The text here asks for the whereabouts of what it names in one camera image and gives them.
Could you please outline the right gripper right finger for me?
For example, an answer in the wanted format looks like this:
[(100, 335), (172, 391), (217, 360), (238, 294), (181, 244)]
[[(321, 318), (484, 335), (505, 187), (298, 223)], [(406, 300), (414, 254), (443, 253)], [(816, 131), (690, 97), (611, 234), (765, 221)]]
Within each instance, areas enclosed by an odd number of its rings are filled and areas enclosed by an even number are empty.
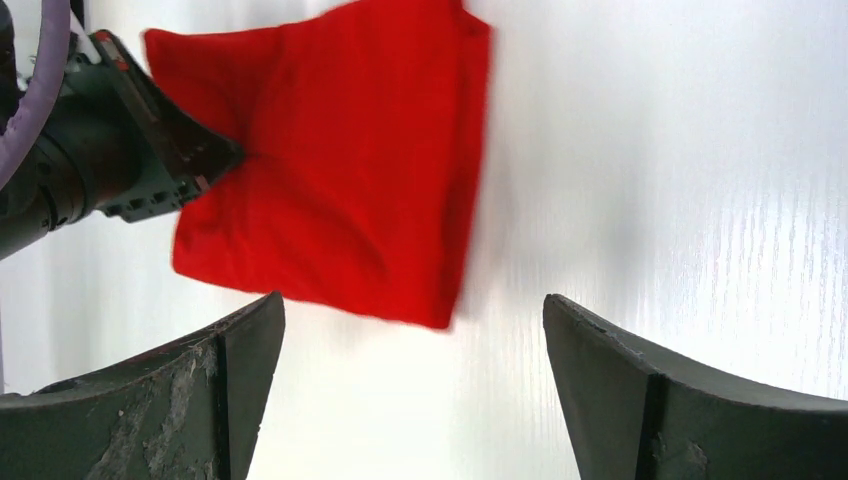
[(685, 357), (550, 294), (548, 358), (584, 479), (843, 479), (847, 404)]

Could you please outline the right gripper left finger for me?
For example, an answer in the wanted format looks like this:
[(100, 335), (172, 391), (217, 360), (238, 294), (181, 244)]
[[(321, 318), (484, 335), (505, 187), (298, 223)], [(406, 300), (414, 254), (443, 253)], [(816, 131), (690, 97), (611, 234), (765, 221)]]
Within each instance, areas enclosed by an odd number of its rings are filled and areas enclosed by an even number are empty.
[(109, 367), (1, 398), (5, 479), (244, 479), (285, 331), (272, 293)]

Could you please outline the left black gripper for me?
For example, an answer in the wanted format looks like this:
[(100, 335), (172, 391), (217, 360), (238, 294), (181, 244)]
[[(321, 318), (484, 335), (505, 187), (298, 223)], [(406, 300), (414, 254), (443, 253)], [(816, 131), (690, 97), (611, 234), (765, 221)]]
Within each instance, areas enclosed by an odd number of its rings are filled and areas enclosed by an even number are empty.
[(7, 258), (94, 212), (138, 222), (180, 210), (240, 165), (232, 139), (183, 111), (109, 30), (102, 63), (74, 57), (35, 145), (1, 190)]

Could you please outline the red t shirt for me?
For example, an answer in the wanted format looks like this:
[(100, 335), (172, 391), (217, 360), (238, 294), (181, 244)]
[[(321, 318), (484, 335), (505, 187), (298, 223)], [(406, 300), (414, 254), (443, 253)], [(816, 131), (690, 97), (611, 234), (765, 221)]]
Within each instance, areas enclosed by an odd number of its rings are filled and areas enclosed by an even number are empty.
[(354, 1), (143, 37), (155, 83), (246, 154), (177, 222), (183, 276), (445, 330), (483, 164), (492, 27), (460, 1)]

